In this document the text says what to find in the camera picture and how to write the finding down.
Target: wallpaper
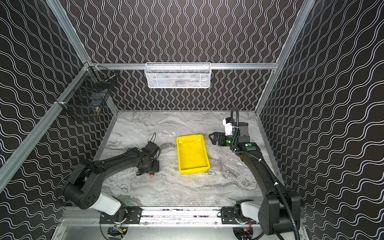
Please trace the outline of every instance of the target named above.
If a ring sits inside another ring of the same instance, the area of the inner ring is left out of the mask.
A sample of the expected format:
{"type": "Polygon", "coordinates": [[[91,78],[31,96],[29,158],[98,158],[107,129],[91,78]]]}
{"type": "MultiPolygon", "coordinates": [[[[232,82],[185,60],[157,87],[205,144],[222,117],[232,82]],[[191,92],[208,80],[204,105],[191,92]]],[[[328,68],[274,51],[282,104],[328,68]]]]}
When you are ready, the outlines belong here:
{"type": "Polygon", "coordinates": [[[0,239],[52,238],[69,203],[55,189],[80,160],[93,159],[111,119],[108,108],[95,122],[75,121],[62,111],[0,193],[0,239]]]}
{"type": "Polygon", "coordinates": [[[43,0],[0,1],[0,166],[82,63],[43,0]]]}
{"type": "Polygon", "coordinates": [[[303,0],[61,0],[92,62],[276,62],[303,0]]]}
{"type": "Polygon", "coordinates": [[[317,0],[262,111],[312,240],[384,238],[384,1],[317,0]]]}
{"type": "Polygon", "coordinates": [[[271,70],[213,70],[210,88],[149,88],[144,71],[121,71],[111,96],[122,110],[254,110],[271,70]]]}

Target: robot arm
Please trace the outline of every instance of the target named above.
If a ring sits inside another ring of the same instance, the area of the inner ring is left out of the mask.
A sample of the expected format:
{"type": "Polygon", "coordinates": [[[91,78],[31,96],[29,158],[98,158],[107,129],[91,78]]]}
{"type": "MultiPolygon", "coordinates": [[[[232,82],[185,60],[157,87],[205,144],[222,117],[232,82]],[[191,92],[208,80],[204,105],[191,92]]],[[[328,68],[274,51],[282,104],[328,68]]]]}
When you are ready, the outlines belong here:
{"type": "Polygon", "coordinates": [[[237,201],[235,205],[236,218],[241,222],[247,222],[249,218],[259,222],[267,235],[293,231],[292,222],[286,208],[280,206],[282,199],[275,187],[278,184],[283,197],[288,202],[297,228],[300,227],[300,197],[295,192],[287,190],[277,179],[272,179],[268,169],[261,162],[264,161],[264,158],[260,148],[256,143],[250,142],[248,123],[238,123],[235,139],[232,134],[228,134],[227,125],[232,125],[231,123],[233,123],[231,118],[225,119],[223,125],[226,132],[214,132],[209,135],[209,138],[213,145],[230,147],[240,157],[251,170],[263,193],[263,202],[260,209],[251,200],[237,201]]]}
{"type": "Polygon", "coordinates": [[[61,194],[73,201],[79,208],[93,208],[112,216],[115,222],[126,219],[126,206],[116,198],[101,193],[104,179],[130,167],[137,167],[136,175],[159,172],[156,156],[160,148],[153,142],[142,148],[130,148],[127,152],[101,161],[80,162],[69,176],[61,194]]]}

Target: black cable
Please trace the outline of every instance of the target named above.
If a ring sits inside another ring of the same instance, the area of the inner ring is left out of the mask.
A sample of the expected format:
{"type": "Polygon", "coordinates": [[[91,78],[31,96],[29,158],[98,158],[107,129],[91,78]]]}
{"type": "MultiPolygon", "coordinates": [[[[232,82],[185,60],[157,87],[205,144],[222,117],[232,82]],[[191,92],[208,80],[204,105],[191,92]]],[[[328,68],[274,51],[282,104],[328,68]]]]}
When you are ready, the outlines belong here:
{"type": "Polygon", "coordinates": [[[260,235],[255,238],[252,238],[251,240],[259,240],[260,238],[262,238],[262,236],[264,236],[264,232],[260,233],[260,235]]]}
{"type": "Polygon", "coordinates": [[[277,233],[276,236],[277,236],[280,240],[285,240],[279,233],[277,233]]]}
{"type": "Polygon", "coordinates": [[[155,142],[155,140],[156,140],[156,132],[153,133],[151,139],[149,140],[150,142],[152,142],[152,138],[153,138],[153,136],[155,136],[155,139],[153,140],[153,142],[155,142]]]}
{"type": "Polygon", "coordinates": [[[101,234],[103,235],[103,237],[104,237],[106,240],[109,240],[109,238],[106,238],[106,237],[104,236],[104,233],[103,233],[103,231],[101,230],[101,212],[100,212],[99,226],[100,226],[100,232],[101,232],[101,234]]]}
{"type": "Polygon", "coordinates": [[[251,236],[250,236],[247,232],[245,232],[245,234],[248,236],[248,238],[249,238],[250,240],[259,240],[262,236],[264,236],[264,232],[260,233],[260,235],[258,235],[258,236],[255,237],[255,238],[251,238],[251,236]]]}
{"type": "MultiPolygon", "coordinates": [[[[252,157],[252,158],[254,158],[255,160],[258,161],[257,157],[255,157],[254,155],[250,154],[247,151],[236,151],[235,153],[243,153],[243,154],[248,155],[248,156],[250,156],[250,157],[252,157]]],[[[259,161],[259,163],[261,163],[261,165],[263,165],[266,168],[266,170],[268,171],[269,175],[271,176],[273,182],[278,182],[276,176],[274,175],[272,170],[269,168],[268,164],[264,160],[259,161]]],[[[299,234],[299,231],[297,229],[297,225],[296,225],[295,219],[293,218],[291,208],[289,207],[288,202],[287,202],[285,196],[283,195],[283,193],[282,193],[282,191],[280,189],[280,186],[278,184],[275,184],[275,188],[277,190],[277,193],[280,196],[280,202],[284,205],[285,210],[286,210],[286,212],[288,214],[288,218],[291,221],[292,228],[293,228],[293,234],[295,235],[295,240],[300,240],[300,234],[299,234]]]]}
{"type": "Polygon", "coordinates": [[[234,131],[232,130],[233,139],[231,142],[231,149],[233,149],[233,146],[235,146],[235,142],[236,142],[237,134],[238,134],[238,129],[239,129],[239,110],[237,108],[231,109],[231,123],[232,123],[233,128],[235,129],[234,131]],[[236,122],[233,119],[233,111],[236,111],[236,122]]]}

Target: aluminum frame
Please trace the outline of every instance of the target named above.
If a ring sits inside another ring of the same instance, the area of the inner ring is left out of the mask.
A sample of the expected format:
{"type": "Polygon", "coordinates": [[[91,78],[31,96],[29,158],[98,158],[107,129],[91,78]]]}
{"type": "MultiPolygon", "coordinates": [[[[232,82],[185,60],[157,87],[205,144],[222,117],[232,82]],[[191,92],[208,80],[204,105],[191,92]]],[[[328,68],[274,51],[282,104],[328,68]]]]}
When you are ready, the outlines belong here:
{"type": "MultiPolygon", "coordinates": [[[[102,66],[110,70],[144,70],[145,63],[91,63],[91,66],[102,66]]],[[[212,70],[251,70],[278,68],[277,63],[211,63],[212,70]]]]}
{"type": "Polygon", "coordinates": [[[273,155],[273,151],[272,151],[272,148],[271,148],[271,145],[269,144],[269,140],[268,140],[268,137],[266,136],[266,133],[265,133],[265,130],[264,130],[264,127],[263,127],[263,123],[260,119],[260,116],[258,114],[255,114],[256,115],[256,122],[257,122],[257,126],[259,127],[259,130],[260,130],[260,134],[262,135],[262,138],[263,138],[263,141],[264,141],[264,145],[265,145],[265,148],[266,148],[266,151],[268,153],[268,157],[269,159],[271,160],[271,163],[272,163],[272,168],[276,174],[276,177],[277,179],[279,179],[279,181],[285,186],[285,183],[283,181],[283,178],[281,176],[281,173],[280,173],[280,170],[277,166],[277,161],[275,159],[275,156],[273,155]]]}
{"type": "Polygon", "coordinates": [[[68,37],[69,42],[72,44],[74,50],[77,53],[77,56],[83,63],[91,62],[91,58],[85,50],[84,45],[80,41],[79,36],[76,33],[76,30],[72,26],[71,21],[69,20],[66,11],[61,5],[59,0],[47,0],[48,6],[51,8],[53,14],[55,15],[60,26],[64,30],[65,34],[68,37]]]}
{"type": "MultiPolygon", "coordinates": [[[[141,207],[139,224],[123,224],[124,227],[248,227],[248,224],[222,224],[218,213],[221,207],[141,207]]],[[[91,227],[99,225],[100,213],[94,209],[81,210],[66,207],[59,227],[91,227]]],[[[101,224],[102,227],[113,227],[101,224]]]]}
{"type": "Polygon", "coordinates": [[[313,5],[315,3],[315,0],[304,0],[303,5],[301,6],[300,12],[297,15],[297,18],[295,20],[295,23],[292,26],[292,30],[285,41],[283,50],[280,53],[280,56],[277,59],[278,67],[273,73],[271,73],[266,86],[264,88],[264,91],[262,93],[262,96],[257,103],[257,107],[255,112],[257,114],[260,114],[263,110],[263,107],[272,92],[273,86],[275,85],[281,71],[283,70],[283,67],[285,66],[286,61],[288,60],[288,57],[292,51],[293,46],[296,43],[297,38],[299,37],[299,34],[301,33],[301,30],[304,27],[305,21],[308,18],[309,13],[311,12],[313,5]]]}
{"type": "MultiPolygon", "coordinates": [[[[82,80],[82,77],[88,73],[89,65],[84,64],[72,82],[65,88],[63,93],[57,98],[58,102],[65,101],[65,98],[82,80]]],[[[16,148],[5,164],[0,168],[0,192],[7,186],[13,175],[19,170],[26,158],[39,143],[46,131],[50,128],[54,120],[59,116],[63,108],[57,102],[54,102],[40,121],[35,125],[27,137],[16,148]]]]}

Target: marble tabletop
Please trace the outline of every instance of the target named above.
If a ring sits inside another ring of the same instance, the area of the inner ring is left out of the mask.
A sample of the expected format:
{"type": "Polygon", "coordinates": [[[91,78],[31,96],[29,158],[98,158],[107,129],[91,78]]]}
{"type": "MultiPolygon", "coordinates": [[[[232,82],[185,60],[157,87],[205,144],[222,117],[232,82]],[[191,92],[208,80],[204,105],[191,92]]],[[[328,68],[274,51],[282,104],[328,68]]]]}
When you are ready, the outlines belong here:
{"type": "MultiPolygon", "coordinates": [[[[121,171],[103,183],[102,191],[127,205],[138,206],[233,206],[236,200],[261,202],[262,193],[251,171],[228,147],[212,145],[208,135],[224,132],[223,119],[230,112],[119,112],[101,159],[122,154],[128,148],[142,148],[156,132],[161,148],[160,172],[136,176],[137,168],[121,171]],[[208,172],[181,175],[176,138],[202,134],[210,162],[208,172]]],[[[251,141],[260,147],[271,166],[253,112],[240,112],[249,124],[251,141]]]]}

